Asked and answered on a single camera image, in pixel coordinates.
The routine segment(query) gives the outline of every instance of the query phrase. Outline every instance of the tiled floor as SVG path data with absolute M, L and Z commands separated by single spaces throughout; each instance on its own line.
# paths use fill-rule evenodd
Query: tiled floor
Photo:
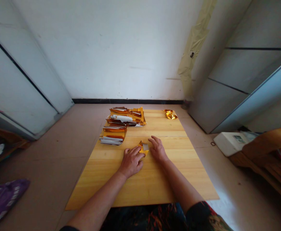
M 31 185 L 0 223 L 1 231 L 59 230 L 75 213 L 64 211 L 96 143 L 109 108 L 78 104 L 27 150 L 0 163 L 0 183 L 28 178 Z M 217 193 L 209 201 L 234 230 L 281 230 L 281 196 L 260 176 L 236 168 L 180 105 L 124 105 L 176 111 Z

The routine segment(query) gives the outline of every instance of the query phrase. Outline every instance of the patterned clothing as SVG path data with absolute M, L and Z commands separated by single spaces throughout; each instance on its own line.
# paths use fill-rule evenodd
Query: patterned clothing
M 106 230 L 232 230 L 216 212 L 202 201 L 193 205 L 186 216 L 179 203 L 111 208 L 101 231 Z M 65 226 L 60 231 L 78 231 Z

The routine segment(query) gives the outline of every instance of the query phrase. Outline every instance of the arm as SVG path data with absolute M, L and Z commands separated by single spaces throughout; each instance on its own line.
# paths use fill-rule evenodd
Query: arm
M 170 186 L 186 214 L 189 208 L 204 199 L 167 157 L 162 141 L 155 136 L 151 137 L 152 139 L 148 139 L 153 145 L 150 152 L 163 167 Z
M 145 154 L 139 153 L 140 149 L 141 147 L 135 147 L 132 150 L 124 150 L 123 160 L 118 171 L 86 202 L 67 226 L 80 231 L 98 231 L 101 228 L 126 180 L 138 173 L 143 166 L 143 162 L 139 160 Z

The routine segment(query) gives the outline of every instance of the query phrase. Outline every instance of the wooden table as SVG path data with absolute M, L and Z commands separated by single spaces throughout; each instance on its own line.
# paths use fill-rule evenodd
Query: wooden table
M 77 210 L 115 173 L 123 151 L 135 147 L 151 135 L 160 138 L 166 153 L 205 200 L 219 199 L 198 155 L 179 119 L 167 119 L 162 110 L 144 110 L 148 123 L 143 127 L 129 127 L 120 146 L 100 144 L 98 141 L 67 203 L 66 210 Z M 142 170 L 129 178 L 113 207 L 149 205 L 175 202 L 176 199 L 158 163 L 150 155 L 143 158 Z

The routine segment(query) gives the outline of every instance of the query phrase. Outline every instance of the plastic bag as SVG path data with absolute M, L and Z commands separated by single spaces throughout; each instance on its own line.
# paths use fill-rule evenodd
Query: plastic bag
M 0 220 L 7 214 L 23 193 L 28 189 L 30 181 L 15 180 L 0 185 Z

